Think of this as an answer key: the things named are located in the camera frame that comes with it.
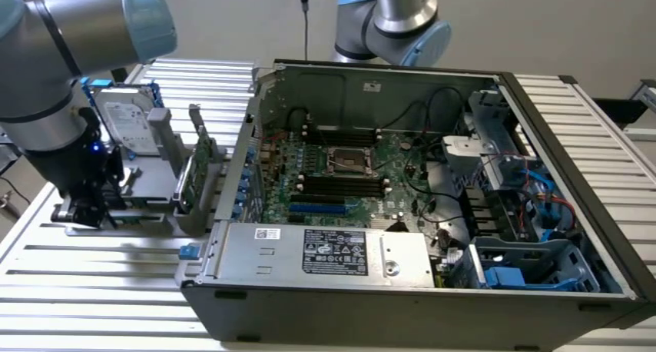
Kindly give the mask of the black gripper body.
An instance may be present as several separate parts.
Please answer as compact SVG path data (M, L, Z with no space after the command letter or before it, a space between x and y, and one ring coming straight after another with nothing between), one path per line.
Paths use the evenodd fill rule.
M118 147L101 141L100 118L82 108L86 122L81 136L53 151L26 150L24 155L40 175L57 188L64 199L54 206L50 220L89 227L117 226L110 210L122 210L125 201L118 182L124 178Z

